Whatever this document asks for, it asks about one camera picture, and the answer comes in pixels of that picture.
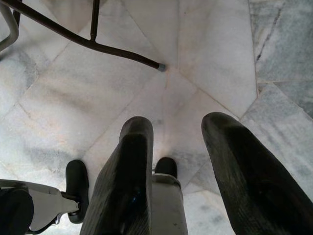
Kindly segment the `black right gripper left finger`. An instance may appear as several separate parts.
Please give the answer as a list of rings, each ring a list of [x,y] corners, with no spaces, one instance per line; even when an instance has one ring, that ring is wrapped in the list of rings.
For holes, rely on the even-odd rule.
[[[147,118],[124,123],[118,145],[97,177],[82,235],[152,233],[153,141]]]

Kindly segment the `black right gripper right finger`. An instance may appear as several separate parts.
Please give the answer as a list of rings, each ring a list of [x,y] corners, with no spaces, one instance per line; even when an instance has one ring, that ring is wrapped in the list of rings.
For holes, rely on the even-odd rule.
[[[235,234],[312,234],[312,201],[244,125],[212,112],[203,117],[201,130]]]

